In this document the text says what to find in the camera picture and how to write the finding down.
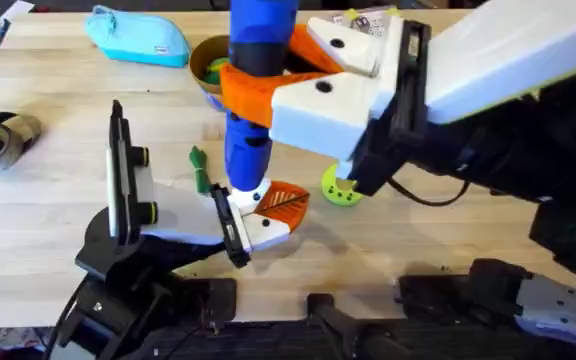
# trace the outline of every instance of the screw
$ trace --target screw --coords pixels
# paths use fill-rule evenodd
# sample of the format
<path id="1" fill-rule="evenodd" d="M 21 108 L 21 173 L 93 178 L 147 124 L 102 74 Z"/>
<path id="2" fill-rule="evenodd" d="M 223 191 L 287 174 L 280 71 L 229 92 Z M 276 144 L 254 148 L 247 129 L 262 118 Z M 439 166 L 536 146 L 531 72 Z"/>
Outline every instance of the screw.
<path id="1" fill-rule="evenodd" d="M 315 87 L 322 93 L 329 93 L 332 91 L 332 85 L 330 85 L 328 81 L 317 81 Z"/>
<path id="2" fill-rule="evenodd" d="M 341 49 L 342 47 L 346 46 L 343 40 L 337 38 L 330 40 L 330 45 L 336 47 L 337 49 Z"/>

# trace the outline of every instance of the black cable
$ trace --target black cable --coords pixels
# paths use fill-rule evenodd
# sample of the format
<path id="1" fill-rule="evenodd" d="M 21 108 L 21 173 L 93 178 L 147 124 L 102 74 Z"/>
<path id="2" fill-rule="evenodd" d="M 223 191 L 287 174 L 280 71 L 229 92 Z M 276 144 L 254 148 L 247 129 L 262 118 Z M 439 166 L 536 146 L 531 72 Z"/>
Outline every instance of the black cable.
<path id="1" fill-rule="evenodd" d="M 50 359 L 52 349 L 55 347 L 55 343 L 57 342 L 57 334 L 59 333 L 59 329 L 61 328 L 61 325 L 63 324 L 64 320 L 66 320 L 66 316 L 68 316 L 70 309 L 72 309 L 72 306 L 75 303 L 75 300 L 77 300 L 77 295 L 79 295 L 79 291 L 81 291 L 81 288 L 86 283 L 86 280 L 88 280 L 88 275 L 86 275 L 83 278 L 83 280 L 81 280 L 81 282 L 79 283 L 79 285 L 75 289 L 75 292 L 73 292 L 72 296 L 70 296 L 70 299 L 68 299 L 68 302 L 66 303 L 66 306 L 62 310 L 61 315 L 59 315 L 59 319 L 57 320 L 55 327 L 52 329 L 52 332 L 50 333 L 50 339 L 48 339 L 48 346 L 46 346 L 46 351 L 44 352 L 44 356 L 41 357 L 42 360 L 49 360 Z"/>
<path id="2" fill-rule="evenodd" d="M 170 350 L 170 352 L 168 353 L 168 355 L 166 355 L 165 358 L 163 358 L 163 360 L 168 360 L 170 359 L 170 357 L 172 356 L 172 354 L 176 353 L 177 350 L 179 350 L 181 348 L 181 346 L 186 342 L 186 340 L 188 340 L 194 333 L 196 333 L 201 327 L 197 326 L 196 328 L 188 331 L 188 333 L 181 338 L 181 340 L 179 340 L 179 342 L 177 343 L 177 345 L 175 345 L 175 347 L 172 348 L 172 350 Z"/>
<path id="3" fill-rule="evenodd" d="M 428 200 L 424 200 L 420 197 L 417 197 L 417 195 L 411 193 L 408 189 L 406 189 L 403 185 L 398 183 L 397 180 L 395 180 L 395 179 L 388 179 L 388 185 L 392 186 L 392 188 L 397 190 L 401 195 L 407 197 L 408 199 L 410 199 L 414 202 L 417 202 L 417 203 L 422 204 L 422 205 L 434 206 L 434 207 L 447 206 L 447 205 L 454 203 L 455 201 L 459 200 L 459 198 L 462 197 L 463 194 L 465 194 L 466 191 L 468 191 L 468 188 L 470 187 L 470 183 L 468 181 L 464 181 L 464 184 L 462 185 L 461 190 L 459 190 L 459 192 L 457 193 L 457 195 L 455 195 L 454 198 L 449 199 L 449 200 L 444 200 L 444 201 L 428 201 Z"/>
<path id="4" fill-rule="evenodd" d="M 35 333 L 35 336 L 39 339 L 39 342 L 41 343 L 41 345 L 44 347 L 44 350 L 48 348 L 48 346 L 46 345 L 46 342 L 44 341 L 44 336 L 42 333 L 39 332 L 39 329 L 33 327 L 31 328 L 32 332 Z"/>

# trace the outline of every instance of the orange plastic part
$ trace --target orange plastic part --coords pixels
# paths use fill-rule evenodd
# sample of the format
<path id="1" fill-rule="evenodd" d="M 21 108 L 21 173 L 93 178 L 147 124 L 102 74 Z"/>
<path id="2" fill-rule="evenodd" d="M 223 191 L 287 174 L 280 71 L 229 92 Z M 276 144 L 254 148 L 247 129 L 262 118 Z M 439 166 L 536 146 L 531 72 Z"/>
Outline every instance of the orange plastic part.
<path id="1" fill-rule="evenodd" d="M 259 126 L 272 126 L 272 94 L 282 85 L 317 79 L 324 73 L 255 77 L 226 64 L 219 70 L 224 106 Z"/>
<path id="2" fill-rule="evenodd" d="M 254 212 L 288 224 L 293 232 L 306 215 L 309 198 L 310 193 L 297 185 L 273 181 Z"/>
<path id="3" fill-rule="evenodd" d="M 290 37 L 290 51 L 316 66 L 323 72 L 336 74 L 344 71 L 335 60 L 326 54 L 317 45 L 317 42 L 308 34 L 306 24 L 295 25 L 295 30 Z"/>

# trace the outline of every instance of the wooden tabletop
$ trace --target wooden tabletop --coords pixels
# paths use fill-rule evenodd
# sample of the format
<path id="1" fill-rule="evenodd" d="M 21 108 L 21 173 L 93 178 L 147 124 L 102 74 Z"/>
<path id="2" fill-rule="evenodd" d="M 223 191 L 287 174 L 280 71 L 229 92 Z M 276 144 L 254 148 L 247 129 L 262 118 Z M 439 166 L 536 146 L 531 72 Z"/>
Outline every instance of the wooden tabletop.
<path id="1" fill-rule="evenodd" d="M 404 11 L 436 34 L 464 11 Z M 163 14 L 192 46 L 228 32 L 227 13 Z M 299 14 L 300 21 L 321 13 Z M 112 99 L 124 105 L 135 144 L 152 153 L 155 180 L 194 189 L 188 152 L 209 154 L 223 172 L 224 115 L 212 110 L 187 69 L 106 59 L 84 33 L 86 14 L 29 14 L 15 19 L 0 49 L 0 111 L 31 114 L 44 136 L 0 175 L 0 326 L 52 325 L 83 271 L 74 257 L 92 216 L 105 206 L 104 149 Z M 332 160 L 275 144 L 268 175 L 311 193 L 308 214 L 291 240 L 256 253 L 235 270 L 225 254 L 179 270 L 238 280 L 238 320 L 304 317 L 310 292 L 331 292 L 357 317 L 401 316 L 392 301 L 404 273 L 463 273 L 493 257 L 576 286 L 576 276 L 527 238 L 535 206 L 491 197 L 474 187 L 448 208 L 416 205 L 384 187 L 352 208 L 319 190 Z M 452 197 L 460 183 L 412 166 L 397 178 L 422 197 Z"/>

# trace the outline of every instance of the light blue pouch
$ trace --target light blue pouch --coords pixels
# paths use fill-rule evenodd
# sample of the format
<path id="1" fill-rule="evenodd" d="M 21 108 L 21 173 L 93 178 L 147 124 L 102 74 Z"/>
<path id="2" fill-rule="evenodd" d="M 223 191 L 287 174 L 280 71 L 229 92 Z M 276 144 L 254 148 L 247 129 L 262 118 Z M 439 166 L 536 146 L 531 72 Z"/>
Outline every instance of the light blue pouch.
<path id="1" fill-rule="evenodd" d="M 161 16 L 97 5 L 86 19 L 86 33 L 113 60 L 172 67 L 188 63 L 186 39 L 173 22 Z"/>

